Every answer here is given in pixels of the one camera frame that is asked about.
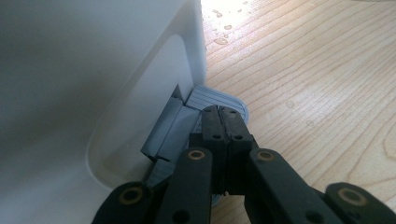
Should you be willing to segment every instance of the gray plastic object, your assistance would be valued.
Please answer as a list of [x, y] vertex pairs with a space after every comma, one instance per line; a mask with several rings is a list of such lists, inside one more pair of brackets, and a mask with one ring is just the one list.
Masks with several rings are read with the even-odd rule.
[[201, 111], [211, 105], [230, 107], [238, 111], [244, 122], [248, 123], [248, 108], [241, 100], [205, 86], [193, 89], [186, 106], [180, 100], [171, 98], [142, 147], [145, 155], [157, 160], [148, 178], [151, 186], [159, 184], [173, 173], [179, 155], [188, 147], [190, 133], [201, 132]]
[[[248, 124], [248, 107], [238, 98], [221, 91], [215, 91], [202, 85], [196, 86], [186, 103], [186, 106], [199, 110], [211, 105], [223, 105], [238, 111], [244, 122]], [[193, 132], [200, 133], [202, 131], [201, 127], [201, 118], [199, 118]]]
[[91, 223], [177, 89], [205, 81], [198, 0], [2, 1], [0, 222]]

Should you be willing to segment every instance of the wood grain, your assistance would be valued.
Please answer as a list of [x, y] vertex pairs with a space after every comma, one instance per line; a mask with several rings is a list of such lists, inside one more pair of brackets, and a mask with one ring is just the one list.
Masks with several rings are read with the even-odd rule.
[[[396, 211], [396, 2], [202, 0], [206, 85], [242, 99], [261, 147], [311, 186]], [[248, 223], [226, 197], [213, 223]]]

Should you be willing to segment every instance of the gray plastic piece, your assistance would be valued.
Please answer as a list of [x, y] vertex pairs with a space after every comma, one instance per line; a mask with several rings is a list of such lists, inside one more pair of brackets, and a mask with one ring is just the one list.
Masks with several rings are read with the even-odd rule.
[[142, 148], [144, 154], [157, 160], [148, 178], [151, 186], [173, 173], [180, 153], [188, 147], [190, 133], [201, 131], [200, 111], [210, 105], [230, 107], [248, 123], [248, 108], [241, 100], [205, 86], [194, 88], [186, 106], [171, 98]]
[[[230, 107], [241, 114], [245, 123], [248, 123], [248, 107], [238, 98], [221, 91], [212, 90], [206, 86], [199, 85], [192, 91], [186, 106], [203, 110], [210, 105], [223, 105]], [[200, 133], [202, 127], [201, 117], [193, 130], [194, 133]]]
[[169, 161], [158, 159], [148, 178], [147, 185], [152, 188], [169, 177], [175, 170], [175, 165]]
[[161, 146], [157, 158], [164, 158], [176, 163], [180, 153], [186, 148], [190, 133], [194, 128], [201, 112], [185, 106], [180, 108], [168, 135]]
[[181, 100], [172, 97], [169, 99], [154, 129], [148, 136], [148, 140], [141, 149], [145, 155], [150, 158], [156, 157], [182, 106], [183, 102]]

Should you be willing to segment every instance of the bolt hole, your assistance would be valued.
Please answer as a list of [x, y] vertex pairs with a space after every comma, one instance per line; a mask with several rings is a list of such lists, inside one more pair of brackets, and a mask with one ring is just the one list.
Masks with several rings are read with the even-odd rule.
[[205, 153], [201, 150], [193, 150], [187, 154], [187, 156], [195, 161], [198, 161], [200, 159], [203, 159], [205, 157]]
[[135, 198], [137, 198], [138, 195], [139, 195], [139, 194], [137, 193], [137, 191], [135, 191], [135, 190], [130, 190], [130, 191], [127, 191], [127, 192], [124, 194], [124, 199], [125, 199], [125, 200], [128, 200], [128, 201], [131, 201], [131, 200], [134, 200]]
[[315, 224], [324, 223], [323, 215], [321, 213], [318, 213], [318, 212], [308, 211], [308, 212], [305, 213], [305, 217], [311, 223], [315, 223]]
[[185, 210], [178, 210], [174, 213], [173, 220], [175, 223], [179, 224], [187, 223], [190, 220], [190, 214]]
[[274, 154], [267, 151], [259, 151], [257, 157], [262, 161], [272, 161], [274, 159]]
[[138, 203], [143, 197], [143, 190], [139, 187], [125, 189], [120, 195], [119, 201], [124, 205]]
[[343, 199], [345, 202], [356, 206], [364, 206], [367, 204], [367, 199], [354, 189], [339, 189], [338, 196], [340, 196], [340, 198]]

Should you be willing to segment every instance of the wooden floor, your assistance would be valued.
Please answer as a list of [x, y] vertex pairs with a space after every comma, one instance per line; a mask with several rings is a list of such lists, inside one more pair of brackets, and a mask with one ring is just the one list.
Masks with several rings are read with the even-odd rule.
[[[396, 211], [396, 1], [202, 0], [206, 85], [242, 99], [259, 146], [311, 186]], [[248, 223], [223, 198], [213, 223]]]

